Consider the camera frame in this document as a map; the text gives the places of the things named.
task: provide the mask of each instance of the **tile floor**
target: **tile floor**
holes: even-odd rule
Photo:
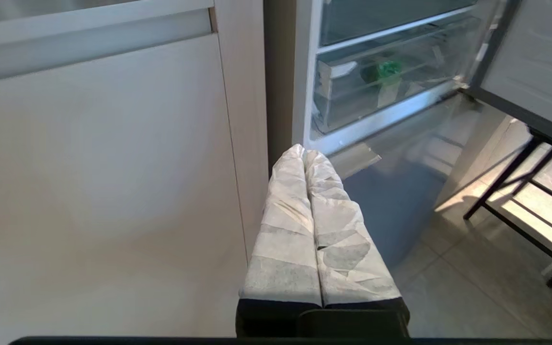
[[[545,152],[541,147],[518,174]],[[439,206],[392,269],[410,309],[411,336],[552,339],[552,290],[545,285],[552,259],[487,210],[462,219],[507,163]],[[552,188],[552,162],[537,181]],[[490,203],[552,247],[552,198],[532,185],[514,198],[510,190]]]

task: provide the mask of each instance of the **open freezer door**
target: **open freezer door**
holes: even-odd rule
[[[509,0],[468,93],[552,137],[552,0]]]

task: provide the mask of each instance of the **refrigerator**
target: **refrigerator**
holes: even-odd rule
[[[552,135],[552,1],[264,4],[270,163],[327,155],[388,266],[488,168],[507,115]]]

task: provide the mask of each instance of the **cabinet door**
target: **cabinet door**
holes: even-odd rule
[[[498,30],[472,94],[552,136],[552,1],[511,0]]]
[[[234,334],[227,116],[215,34],[0,80],[0,344]]]

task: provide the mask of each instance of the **transparent drawer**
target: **transparent drawer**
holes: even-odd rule
[[[321,46],[475,4],[477,0],[326,0],[322,7]]]
[[[451,80],[477,25],[477,18],[452,18],[318,55],[316,127],[329,133]]]

